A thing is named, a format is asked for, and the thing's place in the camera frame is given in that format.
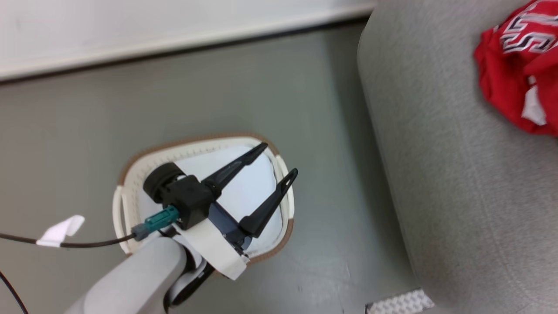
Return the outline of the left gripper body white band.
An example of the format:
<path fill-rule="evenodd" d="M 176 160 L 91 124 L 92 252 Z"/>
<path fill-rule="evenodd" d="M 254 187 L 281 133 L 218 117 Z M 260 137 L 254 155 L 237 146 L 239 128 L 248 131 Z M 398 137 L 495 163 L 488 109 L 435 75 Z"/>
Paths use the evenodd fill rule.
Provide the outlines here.
<path fill-rule="evenodd" d="M 234 207 L 218 203 L 209 207 L 209 216 L 195 226 L 183 229 L 182 222 L 174 224 L 179 237 L 188 248 L 205 259 L 218 273 L 237 280 L 246 270 L 249 258 L 245 249 L 250 240 L 239 231 L 239 222 L 253 213 L 253 207 Z"/>

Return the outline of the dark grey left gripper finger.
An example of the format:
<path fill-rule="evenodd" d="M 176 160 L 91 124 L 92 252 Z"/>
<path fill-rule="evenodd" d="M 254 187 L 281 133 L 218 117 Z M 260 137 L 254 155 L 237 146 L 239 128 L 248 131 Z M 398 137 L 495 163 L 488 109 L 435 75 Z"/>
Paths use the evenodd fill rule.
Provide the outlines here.
<path fill-rule="evenodd" d="M 202 181 L 202 185 L 209 188 L 214 198 L 221 197 L 223 189 L 229 185 L 245 166 L 251 165 L 267 147 L 267 143 L 261 142 L 237 159 L 209 175 L 209 177 L 206 177 Z"/>
<path fill-rule="evenodd" d="M 298 169 L 292 169 L 279 183 L 277 183 L 273 193 L 271 193 L 251 215 L 241 219 L 239 228 L 245 236 L 252 238 L 260 237 L 297 176 Z"/>

